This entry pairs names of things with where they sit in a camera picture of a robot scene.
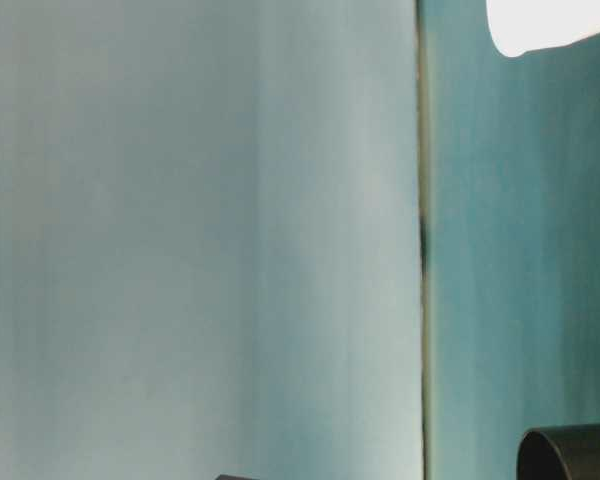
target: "white light fixture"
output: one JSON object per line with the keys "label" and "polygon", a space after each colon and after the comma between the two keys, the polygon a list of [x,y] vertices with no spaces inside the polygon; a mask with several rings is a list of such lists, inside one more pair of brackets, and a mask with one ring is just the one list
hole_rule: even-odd
{"label": "white light fixture", "polygon": [[487,15],[493,41],[507,57],[600,33],[600,0],[487,0]]}

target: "teal wall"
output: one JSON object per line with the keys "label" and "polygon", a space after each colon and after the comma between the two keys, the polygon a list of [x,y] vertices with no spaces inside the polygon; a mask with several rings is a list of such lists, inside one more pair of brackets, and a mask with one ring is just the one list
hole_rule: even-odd
{"label": "teal wall", "polygon": [[0,479],[252,470],[256,4],[0,0]]}
{"label": "teal wall", "polygon": [[506,59],[484,0],[421,2],[432,480],[515,477],[600,421],[600,37]]}
{"label": "teal wall", "polygon": [[262,478],[422,476],[414,12],[261,3]]}

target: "dark vertical strip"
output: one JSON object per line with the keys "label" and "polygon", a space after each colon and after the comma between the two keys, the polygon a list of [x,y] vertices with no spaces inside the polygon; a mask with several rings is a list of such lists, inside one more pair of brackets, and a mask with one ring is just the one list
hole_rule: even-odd
{"label": "dark vertical strip", "polygon": [[416,52],[417,52],[417,99],[418,99],[418,205],[420,216],[420,266],[422,273],[422,456],[424,480],[430,477],[430,361],[429,361],[429,91],[427,88],[428,70],[426,62],[426,36],[424,35],[424,0],[415,0],[416,9]]}

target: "bright light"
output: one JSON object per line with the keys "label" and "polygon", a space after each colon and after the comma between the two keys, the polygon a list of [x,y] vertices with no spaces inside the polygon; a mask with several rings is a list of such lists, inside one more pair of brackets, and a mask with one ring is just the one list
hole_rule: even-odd
{"label": "bright light", "polygon": [[487,14],[493,41],[507,57],[600,33],[600,0],[487,0]]}

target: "black cylindrical object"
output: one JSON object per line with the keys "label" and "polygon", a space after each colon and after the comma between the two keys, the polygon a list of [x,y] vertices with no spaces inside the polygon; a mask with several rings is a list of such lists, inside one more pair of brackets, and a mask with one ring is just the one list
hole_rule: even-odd
{"label": "black cylindrical object", "polygon": [[518,480],[600,480],[600,425],[529,430],[518,449]]}

